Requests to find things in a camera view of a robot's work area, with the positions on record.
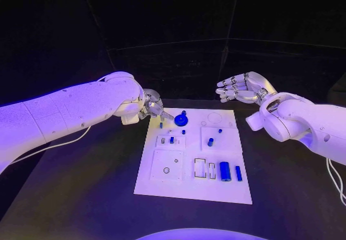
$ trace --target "blue object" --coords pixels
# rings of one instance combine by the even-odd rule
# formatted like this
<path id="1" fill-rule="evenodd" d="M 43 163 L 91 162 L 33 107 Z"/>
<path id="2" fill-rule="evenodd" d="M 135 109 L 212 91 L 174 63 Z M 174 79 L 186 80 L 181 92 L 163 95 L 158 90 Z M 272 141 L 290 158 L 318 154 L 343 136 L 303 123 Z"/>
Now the blue object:
<path id="1" fill-rule="evenodd" d="M 189 119 L 186 117 L 186 111 L 181 111 L 181 114 L 174 117 L 174 124 L 179 127 L 183 127 L 189 122 Z"/>
<path id="2" fill-rule="evenodd" d="M 243 178 L 242 178 L 242 172 L 241 172 L 239 166 L 235 166 L 235 172 L 236 172 L 238 182 L 241 182 L 243 180 Z"/>
<path id="3" fill-rule="evenodd" d="M 209 138 L 207 146 L 210 147 L 213 145 L 215 139 Z"/>
<path id="4" fill-rule="evenodd" d="M 220 181 L 229 182 L 230 181 L 230 171 L 229 171 L 229 163 L 222 161 L 219 163 L 219 172 L 220 172 Z"/>

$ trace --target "dark table surface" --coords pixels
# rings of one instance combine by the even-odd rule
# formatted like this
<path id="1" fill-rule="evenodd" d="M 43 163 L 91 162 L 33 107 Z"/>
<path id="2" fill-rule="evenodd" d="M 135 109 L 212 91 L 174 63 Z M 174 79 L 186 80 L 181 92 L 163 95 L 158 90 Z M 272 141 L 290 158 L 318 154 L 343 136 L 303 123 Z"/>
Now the dark table surface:
<path id="1" fill-rule="evenodd" d="M 112 117 L 75 143 L 45 152 L 0 223 L 0 239 L 132 240 L 179 228 L 212 228 L 271 240 L 344 239 L 346 208 L 326 159 L 304 145 L 252 131 L 241 102 L 164 100 L 170 108 L 230 109 L 252 205 L 134 195 L 148 121 Z M 82 133 L 57 139 L 75 139 Z M 334 163 L 346 179 L 346 166 Z"/>

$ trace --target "robotic arm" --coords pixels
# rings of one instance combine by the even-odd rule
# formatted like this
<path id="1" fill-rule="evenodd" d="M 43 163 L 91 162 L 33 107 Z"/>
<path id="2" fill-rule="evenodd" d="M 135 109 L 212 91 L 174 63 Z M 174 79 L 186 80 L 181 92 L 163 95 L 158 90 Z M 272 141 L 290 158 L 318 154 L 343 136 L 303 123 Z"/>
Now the robotic arm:
<path id="1" fill-rule="evenodd" d="M 346 165 L 346 108 L 277 93 L 255 72 L 232 76 L 216 85 L 222 103 L 236 99 L 259 105 L 259 111 L 246 118 L 254 131 L 264 128 L 280 142 L 298 140 L 316 154 Z"/>
<path id="2" fill-rule="evenodd" d="M 130 73 L 114 72 L 99 80 L 0 107 L 0 173 L 29 150 L 112 115 L 124 125 L 148 115 L 173 119 L 158 93 L 143 89 Z"/>

